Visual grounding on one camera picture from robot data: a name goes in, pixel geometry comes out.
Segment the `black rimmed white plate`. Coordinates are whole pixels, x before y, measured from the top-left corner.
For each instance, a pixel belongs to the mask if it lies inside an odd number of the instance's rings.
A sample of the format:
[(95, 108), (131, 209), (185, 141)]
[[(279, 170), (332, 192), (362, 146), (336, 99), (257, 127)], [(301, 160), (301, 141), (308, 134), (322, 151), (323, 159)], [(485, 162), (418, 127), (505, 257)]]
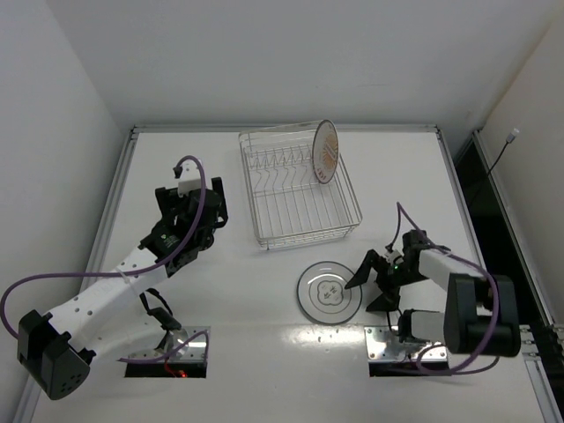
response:
[(360, 286), (346, 288), (353, 272), (341, 263), (321, 261), (299, 277), (296, 296), (302, 313), (313, 323), (339, 325), (357, 314), (363, 299)]

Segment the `orange sunburst plate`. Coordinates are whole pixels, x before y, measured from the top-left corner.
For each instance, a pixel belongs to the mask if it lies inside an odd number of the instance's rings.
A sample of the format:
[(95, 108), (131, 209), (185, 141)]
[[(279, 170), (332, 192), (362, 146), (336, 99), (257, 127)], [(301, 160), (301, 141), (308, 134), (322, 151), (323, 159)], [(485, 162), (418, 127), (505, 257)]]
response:
[(338, 132), (332, 121), (323, 120), (315, 131), (312, 144), (313, 171), (321, 184), (327, 184), (332, 180), (337, 170), (338, 159)]

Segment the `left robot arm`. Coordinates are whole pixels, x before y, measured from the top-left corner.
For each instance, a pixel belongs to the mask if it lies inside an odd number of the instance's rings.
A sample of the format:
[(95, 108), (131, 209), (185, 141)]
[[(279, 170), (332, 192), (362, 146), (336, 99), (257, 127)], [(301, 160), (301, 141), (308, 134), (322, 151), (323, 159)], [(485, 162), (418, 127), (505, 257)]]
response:
[(160, 188), (155, 196), (161, 220), (115, 271), (96, 273), (93, 285), (46, 314), (32, 310), (20, 319), (18, 360), (50, 399), (67, 397), (88, 376), (107, 345), (97, 337), (101, 326), (195, 261), (228, 221), (219, 177), (210, 188)]

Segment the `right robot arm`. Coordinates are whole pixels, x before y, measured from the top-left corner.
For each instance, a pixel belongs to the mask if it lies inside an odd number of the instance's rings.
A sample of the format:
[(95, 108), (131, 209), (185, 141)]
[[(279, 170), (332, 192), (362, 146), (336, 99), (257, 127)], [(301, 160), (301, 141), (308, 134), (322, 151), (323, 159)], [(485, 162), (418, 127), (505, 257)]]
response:
[(430, 280), (446, 293), (442, 312), (405, 309), (397, 323), (402, 343), (440, 342), (454, 354), (515, 357), (521, 348), (516, 292), (507, 277), (494, 277), (475, 263), (434, 245), (426, 232), (402, 235), (400, 252), (384, 256), (370, 249), (345, 285), (349, 290), (368, 281), (371, 271), (380, 295), (366, 311), (396, 311), (404, 286)]

